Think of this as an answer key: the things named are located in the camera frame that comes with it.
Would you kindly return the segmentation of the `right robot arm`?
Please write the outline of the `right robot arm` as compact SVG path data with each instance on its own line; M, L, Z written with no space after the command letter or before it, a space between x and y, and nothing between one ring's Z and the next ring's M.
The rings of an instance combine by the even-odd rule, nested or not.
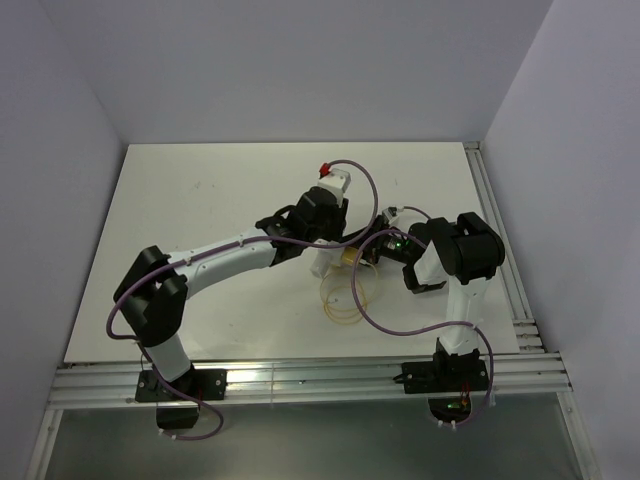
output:
M403 265L405 287L413 294L448 289L445 321L411 331L396 331L363 317L376 330L394 337L412 337L438 331L433 365L435 383L452 390L468 374L463 360L477 360L479 344L488 342L479 329L489 284L505 261L501 237L476 213L460 214L454 222L444 217L416 222L403 232L383 216L372 227L341 239L357 248L356 258L376 262L387 257Z

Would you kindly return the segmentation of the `white USB charger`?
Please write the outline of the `white USB charger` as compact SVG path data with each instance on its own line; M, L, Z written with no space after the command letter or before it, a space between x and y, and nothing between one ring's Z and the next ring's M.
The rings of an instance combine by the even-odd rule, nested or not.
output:
M340 267L344 247L339 247L337 242L319 239L314 243L316 257L311 264L312 275L324 279L333 267Z

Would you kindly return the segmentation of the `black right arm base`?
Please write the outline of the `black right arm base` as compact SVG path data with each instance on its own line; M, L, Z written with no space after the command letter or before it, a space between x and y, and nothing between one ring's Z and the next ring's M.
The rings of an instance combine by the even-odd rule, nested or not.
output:
M402 385L406 394L479 392L489 387L489 374L483 361L462 373L441 369L435 361L405 362L393 381Z

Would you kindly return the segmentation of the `aluminium rail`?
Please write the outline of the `aluminium rail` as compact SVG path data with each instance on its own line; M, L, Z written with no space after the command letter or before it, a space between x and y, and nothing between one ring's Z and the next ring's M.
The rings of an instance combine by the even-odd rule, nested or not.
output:
M406 399L393 378L413 357L335 358L256 362L196 362L200 370L227 372L220 406ZM495 395L571 392L558 353L499 355ZM137 362L76 365L56 372L48 410L138 407Z
M482 157L481 144L467 142L463 144L463 148L485 220L499 234L505 247L505 261L500 267L500 278L511 311L520 351L526 354L545 353L546 349L525 293L524 284L490 184Z

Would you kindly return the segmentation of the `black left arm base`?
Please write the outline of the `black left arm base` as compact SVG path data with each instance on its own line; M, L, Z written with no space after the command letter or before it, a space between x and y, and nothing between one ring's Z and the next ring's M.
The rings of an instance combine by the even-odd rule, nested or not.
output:
M225 397L227 371L224 369L192 369L181 378L170 382L176 391L204 401L220 401ZM139 374L135 392L137 403L162 403L182 401L183 397L173 393L158 380L152 370Z

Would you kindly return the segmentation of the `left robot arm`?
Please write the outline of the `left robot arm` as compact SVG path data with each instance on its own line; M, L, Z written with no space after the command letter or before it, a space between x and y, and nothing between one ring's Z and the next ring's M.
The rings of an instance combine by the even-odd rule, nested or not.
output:
M187 300L241 273L294 259L308 243L340 240L345 192L345 187L318 184L295 205L226 242L171 254L152 246L139 253L113 299L160 373L164 393L183 399L195 386L192 362L178 335Z

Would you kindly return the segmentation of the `aluminium right rail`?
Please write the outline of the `aluminium right rail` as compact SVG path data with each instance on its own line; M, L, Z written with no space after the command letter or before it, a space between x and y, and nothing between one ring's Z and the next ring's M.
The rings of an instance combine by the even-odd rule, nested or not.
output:
M499 234L505 247L505 261L500 267L500 278L511 311L520 351L526 354L545 353L546 349L525 293L524 284L490 184L482 157L481 144L467 142L463 144L463 148L485 220Z

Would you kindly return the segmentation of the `aluminium front rail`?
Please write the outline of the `aluminium front rail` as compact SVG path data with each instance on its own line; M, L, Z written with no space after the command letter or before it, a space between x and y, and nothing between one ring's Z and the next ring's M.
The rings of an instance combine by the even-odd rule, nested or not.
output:
M406 399L393 378L413 357L335 358L256 362L196 362L200 370L227 372L220 406ZM558 353L499 355L495 395L571 392ZM76 365L56 372L48 410L138 407L137 362Z

